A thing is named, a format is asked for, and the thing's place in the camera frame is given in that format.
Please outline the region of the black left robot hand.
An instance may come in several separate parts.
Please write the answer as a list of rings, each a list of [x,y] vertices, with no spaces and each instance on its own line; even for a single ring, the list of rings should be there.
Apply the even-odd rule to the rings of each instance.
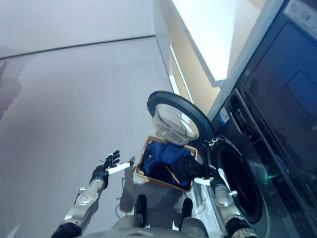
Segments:
[[[120,163],[120,151],[115,150],[114,152],[107,155],[104,159],[104,163],[102,165],[97,166],[92,174],[91,181],[102,179],[104,180],[105,177],[127,169],[133,166],[133,161],[123,162]]]

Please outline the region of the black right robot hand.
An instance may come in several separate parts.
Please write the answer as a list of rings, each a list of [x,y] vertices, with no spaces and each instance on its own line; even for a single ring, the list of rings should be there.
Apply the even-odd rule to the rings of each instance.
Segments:
[[[225,184],[223,178],[220,176],[218,169],[211,165],[199,165],[198,172],[194,177],[194,182],[201,185],[209,186]]]

